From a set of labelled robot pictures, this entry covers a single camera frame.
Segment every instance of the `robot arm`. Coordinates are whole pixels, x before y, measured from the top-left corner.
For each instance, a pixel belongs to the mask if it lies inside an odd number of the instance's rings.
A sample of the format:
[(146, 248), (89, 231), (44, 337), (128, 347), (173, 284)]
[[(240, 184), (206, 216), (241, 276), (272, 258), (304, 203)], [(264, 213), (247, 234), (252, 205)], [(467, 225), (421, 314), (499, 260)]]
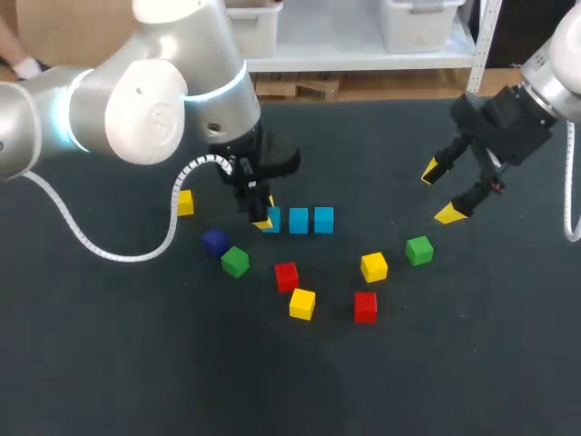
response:
[(222, 179), (239, 209), (268, 226), (268, 179), (294, 173), (300, 154), (269, 163), (271, 139), (223, 0), (133, 0), (133, 12), (139, 28), (98, 67), (0, 84), (0, 180), (64, 152), (157, 164), (194, 125), (232, 165)]
[(453, 103), (458, 133), (449, 147), (434, 155), (422, 180), (435, 183), (468, 148), (480, 174), (468, 191), (436, 215), (441, 223), (468, 218), (490, 193), (502, 193), (501, 174), (546, 143), (558, 121), (581, 121), (581, 5), (569, 11), (521, 73), (522, 84), (506, 87), (490, 100), (466, 93)]

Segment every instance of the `red cube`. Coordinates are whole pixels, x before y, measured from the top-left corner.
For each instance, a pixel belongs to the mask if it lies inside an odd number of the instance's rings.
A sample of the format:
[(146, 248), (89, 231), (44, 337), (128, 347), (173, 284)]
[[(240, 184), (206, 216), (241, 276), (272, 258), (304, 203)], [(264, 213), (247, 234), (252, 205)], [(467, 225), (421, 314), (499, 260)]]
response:
[(373, 324), (378, 320), (378, 295), (374, 292), (355, 293), (355, 322)]
[(299, 273), (295, 262), (276, 265), (274, 271), (280, 293), (292, 292), (299, 287)]

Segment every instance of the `white sock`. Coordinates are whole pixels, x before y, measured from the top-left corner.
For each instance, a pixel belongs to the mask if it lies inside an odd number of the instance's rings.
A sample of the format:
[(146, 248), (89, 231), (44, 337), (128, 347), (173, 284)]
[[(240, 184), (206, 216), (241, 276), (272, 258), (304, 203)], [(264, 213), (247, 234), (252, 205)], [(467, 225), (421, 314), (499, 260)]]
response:
[(37, 77), (40, 73), (42, 73), (40, 65), (33, 57), (27, 57), (21, 63), (13, 65), (12, 69), (15, 70), (15, 73), (18, 74), (21, 79), (25, 80)]

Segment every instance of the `storage bin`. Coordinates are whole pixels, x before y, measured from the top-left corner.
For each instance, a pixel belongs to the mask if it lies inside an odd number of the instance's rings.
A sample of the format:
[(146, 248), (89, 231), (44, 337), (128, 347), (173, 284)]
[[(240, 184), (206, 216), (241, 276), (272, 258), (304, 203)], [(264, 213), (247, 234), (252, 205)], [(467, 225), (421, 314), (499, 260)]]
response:
[(246, 59), (273, 57), (282, 1), (226, 0), (234, 36)]
[(391, 53), (444, 49), (459, 6), (466, 0), (380, 0), (383, 36)]

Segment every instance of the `blue cube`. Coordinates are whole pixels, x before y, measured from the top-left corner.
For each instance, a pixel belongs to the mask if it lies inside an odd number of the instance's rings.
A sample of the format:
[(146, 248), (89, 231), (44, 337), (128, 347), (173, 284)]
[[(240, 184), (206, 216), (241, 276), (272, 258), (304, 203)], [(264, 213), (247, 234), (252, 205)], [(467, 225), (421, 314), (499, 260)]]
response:
[(309, 209), (306, 207), (291, 207), (289, 213), (289, 233), (309, 233)]
[(214, 259), (220, 259), (228, 250), (232, 248), (228, 242), (228, 236), (222, 230), (214, 227), (202, 235), (203, 246), (206, 252)]
[(272, 227), (263, 229), (263, 233), (280, 233), (281, 232), (281, 208), (269, 207), (269, 217), (271, 218)]
[(315, 207), (315, 233), (333, 233), (335, 210), (332, 207)]

